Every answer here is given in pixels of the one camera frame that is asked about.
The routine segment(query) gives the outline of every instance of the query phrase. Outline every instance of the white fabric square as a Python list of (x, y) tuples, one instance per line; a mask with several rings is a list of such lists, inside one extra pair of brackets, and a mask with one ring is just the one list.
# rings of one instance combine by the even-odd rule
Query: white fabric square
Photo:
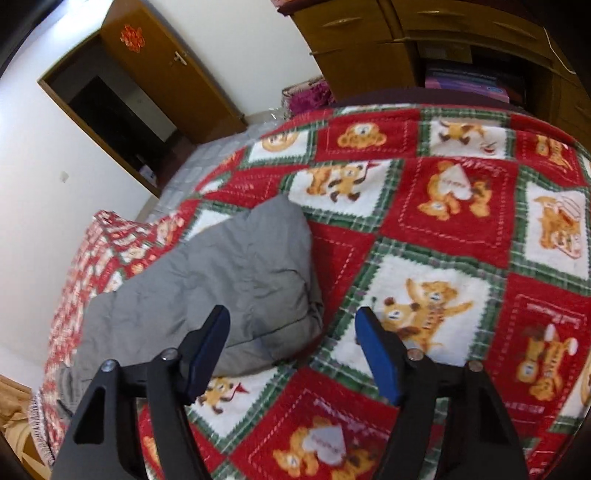
[(261, 394), (277, 373), (276, 368), (245, 377), (212, 378), (208, 390), (191, 405), (191, 410), (224, 438), (238, 425), (248, 410), (266, 398)]
[(552, 192), (528, 182), (525, 196), (525, 258), (587, 280), (589, 246), (585, 195), (576, 190)]
[(217, 225), (218, 223), (225, 222), (231, 218), (231, 215), (227, 213), (214, 212), (213, 210), (203, 210), (199, 215), (199, 218), (195, 221), (191, 229), (185, 236), (185, 241), (191, 240), (198, 233), (203, 232), (205, 229)]
[(289, 132), (272, 135), (256, 142), (251, 149), (248, 163), (304, 157), (308, 154), (310, 132)]
[(288, 198), (313, 209), (368, 217), (378, 203), (390, 163), (371, 161), (301, 170), (294, 176)]
[(499, 122), (470, 118), (431, 121), (431, 155), (439, 157), (505, 158), (507, 132)]
[[(418, 298), (411, 298), (409, 280), (413, 282)], [(450, 300), (441, 303), (441, 292), (443, 298), (448, 297)], [(443, 322), (431, 337), (431, 346), (426, 353), (436, 362), (464, 365), (489, 295), (490, 285), (483, 279), (452, 268), (433, 268), (388, 255), (384, 257), (360, 306), (372, 307), (384, 325), (393, 325), (394, 321), (398, 322), (399, 328), (413, 325), (413, 321), (417, 322), (421, 315), (425, 321), (415, 325), (424, 330), (429, 321), (424, 315), (429, 308), (427, 303), (431, 303), (432, 298), (438, 300)], [(420, 308), (415, 306), (413, 309), (412, 305), (417, 299), (420, 300)], [(409, 348), (419, 346), (412, 339), (405, 341), (405, 344)], [(371, 376), (361, 347), (355, 343), (353, 321), (338, 341), (332, 358)]]
[(224, 179), (216, 179), (206, 183), (200, 190), (199, 193), (201, 195), (205, 195), (206, 193), (216, 192), (220, 189), (220, 187), (224, 184)]
[(589, 411), (591, 400), (591, 356), (587, 359), (587, 363), (583, 371), (579, 375), (579, 379), (574, 384), (572, 391), (566, 402), (564, 403), (562, 410), (558, 416), (560, 417), (572, 417), (572, 418), (584, 418)]

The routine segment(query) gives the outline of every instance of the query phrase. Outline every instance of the red plaid blanket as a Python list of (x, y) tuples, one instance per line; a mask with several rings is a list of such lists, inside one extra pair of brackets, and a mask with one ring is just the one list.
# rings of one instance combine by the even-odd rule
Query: red plaid blanket
[[(230, 156), (156, 224), (98, 213), (52, 324), (40, 398), (53, 454), (65, 432), (54, 375), (88, 301), (283, 193), (309, 219), (326, 335), (306, 366), (212, 379), (187, 410), (214, 479), (370, 478), (397, 412), (355, 343), (361, 305), (435, 361), (483, 360), (540, 476), (590, 403), (589, 158), (559, 129), (504, 111), (329, 109)], [(422, 478), (445, 415), (444, 399)], [(160, 476), (146, 408), (140, 429)]]

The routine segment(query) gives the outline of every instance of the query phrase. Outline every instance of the drawer handle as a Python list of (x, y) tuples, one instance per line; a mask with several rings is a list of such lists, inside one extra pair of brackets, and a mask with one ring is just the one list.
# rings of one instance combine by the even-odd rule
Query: drawer handle
[(451, 10), (424, 10), (422, 12), (417, 12), (419, 15), (427, 15), (429, 17), (447, 17), (447, 18), (456, 18), (461, 19), (465, 18), (464, 14), (459, 14), (458, 12), (452, 12)]
[(509, 30), (510, 32), (517, 33), (518, 35), (521, 35), (522, 37), (527, 37), (532, 40), (537, 40), (537, 38), (534, 35), (532, 35), (531, 33), (529, 33), (526, 30), (523, 30), (523, 28), (516, 27), (515, 25), (511, 25), (509, 23), (503, 23), (503, 22), (493, 22), (493, 23), (501, 28), (504, 28), (505, 30)]
[(353, 22), (358, 22), (359, 20), (363, 20), (363, 18), (361, 18), (361, 17), (341, 18), (339, 20), (334, 20), (332, 22), (328, 22), (327, 24), (322, 25), (322, 28), (342, 27), (343, 25), (348, 25)]
[(577, 109), (577, 111), (578, 111), (578, 112), (579, 112), (581, 115), (583, 115), (583, 116), (584, 116), (584, 117), (586, 117), (587, 119), (591, 120), (591, 114), (590, 114), (590, 113), (589, 113), (587, 110), (585, 110), (584, 108), (580, 107), (579, 105), (575, 105), (574, 107)]

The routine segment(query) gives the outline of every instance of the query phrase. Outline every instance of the cabinet drawer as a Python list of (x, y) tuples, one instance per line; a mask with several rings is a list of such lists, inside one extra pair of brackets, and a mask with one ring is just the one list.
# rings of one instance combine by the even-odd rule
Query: cabinet drawer
[(520, 17), (456, 0), (392, 0), (402, 29), (479, 35), (553, 58), (544, 29)]
[(567, 132), (569, 135), (572, 135), (575, 140), (578, 140), (578, 142), (581, 143), (582, 146), (591, 151), (591, 132), (589, 130), (584, 131), (577, 125), (572, 125), (571, 123), (565, 122), (560, 118), (556, 122), (556, 126)]
[(376, 0), (331, 0), (292, 16), (313, 51), (392, 39)]
[(416, 86), (413, 63), (404, 43), (369, 43), (314, 56), (335, 98), (385, 88)]
[(591, 100), (587, 93), (572, 83), (562, 80), (558, 117), (577, 125), (587, 135), (591, 134)]

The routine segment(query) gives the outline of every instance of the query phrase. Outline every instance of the blanket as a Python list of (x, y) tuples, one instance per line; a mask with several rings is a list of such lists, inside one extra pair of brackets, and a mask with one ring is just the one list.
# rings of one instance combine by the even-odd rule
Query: blanket
[[(231, 319), (216, 377), (271, 367), (320, 334), (310, 229), (297, 205), (279, 195), (194, 233), (118, 290), (90, 302), (72, 365), (62, 364), (57, 376), (65, 418), (105, 359), (123, 366), (148, 362), (201, 328), (215, 305), (224, 305)], [(121, 258), (142, 258), (149, 247), (129, 248)]]
[[(306, 361), (212, 379), (187, 410), (214, 479), (371, 477), (397, 411), (355, 343), (363, 305), (437, 362), (483, 361), (532, 479), (544, 475), (590, 403), (589, 158), (561, 130), (517, 113), (329, 109), (234, 153), (163, 223), (100, 213), (53, 323), (40, 411), (48, 444), (57, 453), (64, 437), (55, 370), (79, 341), (89, 292), (146, 268), (186, 232), (283, 193), (312, 232), (326, 334)], [(122, 266), (113, 235), (142, 241), (157, 229), (165, 245)], [(97, 261), (98, 278), (82, 266)], [(441, 399), (421, 478), (433, 477), (445, 415)], [(145, 408), (139, 425), (159, 477)]]

